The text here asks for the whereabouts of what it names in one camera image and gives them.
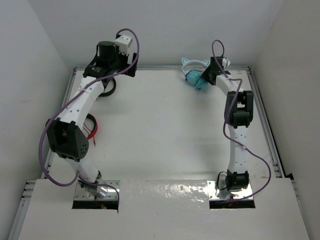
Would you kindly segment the teal cat-ear headphones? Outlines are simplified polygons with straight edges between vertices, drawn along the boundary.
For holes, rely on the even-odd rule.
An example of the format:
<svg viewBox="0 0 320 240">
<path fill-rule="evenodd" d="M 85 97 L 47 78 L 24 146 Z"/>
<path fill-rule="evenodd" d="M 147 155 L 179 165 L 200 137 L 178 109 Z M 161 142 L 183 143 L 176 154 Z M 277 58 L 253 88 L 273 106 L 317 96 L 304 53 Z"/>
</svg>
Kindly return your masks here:
<svg viewBox="0 0 320 240">
<path fill-rule="evenodd" d="M 182 62 L 181 72 L 183 73 L 185 80 L 189 84 L 195 86 L 195 88 L 199 91 L 205 89 L 208 85 L 208 82 L 204 81 L 201 78 L 201 75 L 203 72 L 200 70 L 197 70 L 197 69 L 192 69 L 192 70 L 186 71 L 185 67 L 190 66 L 192 64 L 198 64 L 201 67 L 203 67 L 204 69 L 206 69 L 210 65 L 210 61 L 209 60 L 197 60 L 197 59 L 189 60 L 185 57 L 182 57 L 181 62 Z"/>
</svg>

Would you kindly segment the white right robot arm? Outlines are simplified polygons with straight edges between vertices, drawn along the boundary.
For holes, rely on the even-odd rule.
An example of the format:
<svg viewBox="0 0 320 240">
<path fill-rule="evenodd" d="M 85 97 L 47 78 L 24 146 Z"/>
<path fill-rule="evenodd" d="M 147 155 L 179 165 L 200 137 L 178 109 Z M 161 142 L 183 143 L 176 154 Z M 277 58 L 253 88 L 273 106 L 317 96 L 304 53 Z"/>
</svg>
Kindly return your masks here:
<svg viewBox="0 0 320 240">
<path fill-rule="evenodd" d="M 225 189 L 240 191 L 249 185 L 246 141 L 248 128 L 253 120 L 254 96 L 251 90 L 242 88 L 241 78 L 232 79 L 230 72 L 223 70 L 223 60 L 223 56 L 212 56 L 201 77 L 219 88 L 226 96 L 223 126 L 229 130 L 230 160 L 226 171 Z"/>
</svg>

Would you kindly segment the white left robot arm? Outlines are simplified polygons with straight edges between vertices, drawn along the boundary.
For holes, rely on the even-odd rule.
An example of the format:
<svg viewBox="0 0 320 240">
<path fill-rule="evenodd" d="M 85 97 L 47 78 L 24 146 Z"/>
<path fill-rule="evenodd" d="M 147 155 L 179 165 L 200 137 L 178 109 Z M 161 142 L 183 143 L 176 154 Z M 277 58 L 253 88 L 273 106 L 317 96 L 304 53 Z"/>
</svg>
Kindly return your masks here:
<svg viewBox="0 0 320 240">
<path fill-rule="evenodd" d="M 46 125 L 51 151 L 65 159 L 87 183 L 96 183 L 100 172 L 87 157 L 89 141 L 83 133 L 83 125 L 93 103 L 105 93 L 116 75 L 135 76 L 138 54 L 134 53 L 132 64 L 128 64 L 131 44 L 132 38 L 126 35 L 114 41 L 100 41 L 95 56 L 84 69 L 75 95 Z"/>
</svg>

